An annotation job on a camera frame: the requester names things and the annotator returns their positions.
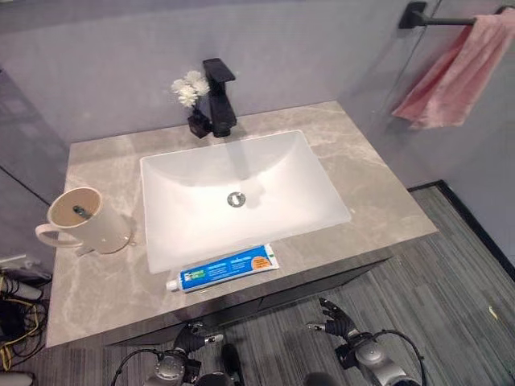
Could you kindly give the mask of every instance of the mug handle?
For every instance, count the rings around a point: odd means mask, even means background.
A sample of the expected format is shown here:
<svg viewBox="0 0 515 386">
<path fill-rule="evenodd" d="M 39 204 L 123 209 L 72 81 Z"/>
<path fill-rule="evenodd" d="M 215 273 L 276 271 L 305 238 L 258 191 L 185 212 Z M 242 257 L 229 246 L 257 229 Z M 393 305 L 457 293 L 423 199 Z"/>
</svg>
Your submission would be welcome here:
<svg viewBox="0 0 515 386">
<path fill-rule="evenodd" d="M 80 247 L 83 242 L 80 240 L 56 240 L 48 237 L 44 233 L 46 232 L 61 232 L 60 229 L 54 227 L 52 224 L 41 224 L 35 227 L 35 235 L 38 237 L 39 241 L 46 245 L 50 245 L 51 247 L 64 247 L 64 248 L 72 248 L 72 247 Z"/>
</svg>

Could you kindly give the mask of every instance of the white flower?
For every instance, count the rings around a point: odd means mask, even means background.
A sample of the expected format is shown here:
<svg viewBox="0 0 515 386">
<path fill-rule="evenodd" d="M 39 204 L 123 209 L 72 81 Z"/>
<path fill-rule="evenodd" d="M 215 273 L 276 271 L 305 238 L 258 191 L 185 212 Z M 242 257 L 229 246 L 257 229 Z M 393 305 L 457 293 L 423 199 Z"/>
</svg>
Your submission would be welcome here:
<svg viewBox="0 0 515 386">
<path fill-rule="evenodd" d="M 174 83 L 171 84 L 171 91 L 176 94 L 179 93 L 180 89 L 184 86 L 187 86 L 187 82 L 184 79 L 174 80 Z"/>
<path fill-rule="evenodd" d="M 192 86 L 184 85 L 178 92 L 179 102 L 184 107 L 193 107 L 197 98 L 199 97 Z"/>
<path fill-rule="evenodd" d="M 198 71 L 188 71 L 184 80 L 186 80 L 189 84 L 193 84 L 199 79 L 202 79 L 202 74 Z"/>
<path fill-rule="evenodd" d="M 199 94 L 199 96 L 206 95 L 209 92 L 209 84 L 203 77 L 192 82 L 192 87 L 196 90 L 196 93 Z"/>
</svg>

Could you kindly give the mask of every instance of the toothpaste label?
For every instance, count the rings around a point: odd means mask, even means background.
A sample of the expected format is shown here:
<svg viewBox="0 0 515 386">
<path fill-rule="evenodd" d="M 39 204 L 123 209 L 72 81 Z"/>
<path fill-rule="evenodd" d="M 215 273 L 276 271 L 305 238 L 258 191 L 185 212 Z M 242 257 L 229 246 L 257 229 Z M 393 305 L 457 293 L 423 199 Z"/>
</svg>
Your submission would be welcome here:
<svg viewBox="0 0 515 386">
<path fill-rule="evenodd" d="M 180 273 L 183 289 L 198 287 L 212 281 L 219 281 L 227 277 L 235 277 L 244 273 L 257 271 L 272 265 L 274 254 L 262 245 L 257 248 L 238 253 L 231 257 L 201 265 Z"/>
</svg>

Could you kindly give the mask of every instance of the drain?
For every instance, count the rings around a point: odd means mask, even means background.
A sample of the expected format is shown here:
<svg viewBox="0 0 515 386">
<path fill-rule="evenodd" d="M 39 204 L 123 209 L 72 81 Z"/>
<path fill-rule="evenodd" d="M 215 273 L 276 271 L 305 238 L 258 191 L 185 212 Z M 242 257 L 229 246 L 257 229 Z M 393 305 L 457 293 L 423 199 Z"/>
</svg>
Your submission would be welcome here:
<svg viewBox="0 0 515 386">
<path fill-rule="evenodd" d="M 247 198 L 240 191 L 234 191 L 233 193 L 227 196 L 227 203 L 231 207 L 242 207 L 243 205 L 245 205 L 246 200 Z"/>
</svg>

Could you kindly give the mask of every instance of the marble countertop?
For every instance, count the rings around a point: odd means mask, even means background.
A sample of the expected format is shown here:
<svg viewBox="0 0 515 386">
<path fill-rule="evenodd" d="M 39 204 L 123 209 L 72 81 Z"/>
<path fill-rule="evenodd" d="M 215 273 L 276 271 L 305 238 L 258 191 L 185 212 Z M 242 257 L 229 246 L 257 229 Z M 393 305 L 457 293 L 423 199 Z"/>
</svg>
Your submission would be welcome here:
<svg viewBox="0 0 515 386">
<path fill-rule="evenodd" d="M 47 346 L 103 336 L 128 339 L 227 306 L 378 261 L 367 255 L 437 229 L 336 102 L 238 118 L 229 140 L 300 129 L 352 213 L 349 223 L 272 243 L 280 269 L 189 294 L 170 293 L 177 272 L 151 274 L 146 262 L 141 157 L 222 143 L 187 126 L 73 144 L 65 190 L 98 189 L 131 218 L 134 239 L 118 253 L 56 252 Z"/>
</svg>

